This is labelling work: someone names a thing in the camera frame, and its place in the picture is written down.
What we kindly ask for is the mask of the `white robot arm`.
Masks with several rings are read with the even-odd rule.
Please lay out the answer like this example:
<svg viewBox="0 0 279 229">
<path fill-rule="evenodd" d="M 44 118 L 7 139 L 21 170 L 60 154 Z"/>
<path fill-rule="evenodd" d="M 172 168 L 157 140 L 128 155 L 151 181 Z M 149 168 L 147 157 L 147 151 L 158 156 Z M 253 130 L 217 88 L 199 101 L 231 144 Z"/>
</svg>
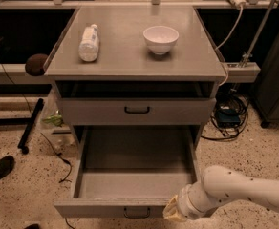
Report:
<svg viewBox="0 0 279 229">
<path fill-rule="evenodd" d="M 163 217 L 175 222 L 196 220 L 235 200 L 279 213 L 279 180 L 247 177 L 223 166 L 210 166 L 199 181 L 187 184 L 170 199 Z"/>
</svg>

